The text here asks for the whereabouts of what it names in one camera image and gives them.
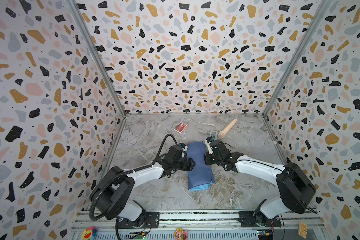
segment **terrazzo wallpaper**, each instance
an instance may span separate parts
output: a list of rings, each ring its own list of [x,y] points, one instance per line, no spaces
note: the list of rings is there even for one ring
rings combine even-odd
[[[319,0],[77,0],[127,113],[259,113]]]
[[[0,1],[0,240],[67,239],[120,118],[62,1]]]
[[[334,240],[360,240],[360,1],[333,1],[266,117]]]

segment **folded blue fabric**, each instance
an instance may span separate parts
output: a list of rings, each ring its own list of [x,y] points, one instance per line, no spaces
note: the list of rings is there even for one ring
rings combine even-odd
[[[211,166],[205,165],[204,154],[206,146],[203,142],[191,142],[187,144],[187,157],[192,158],[196,165],[192,171],[188,171],[188,190],[199,191],[215,184]]]

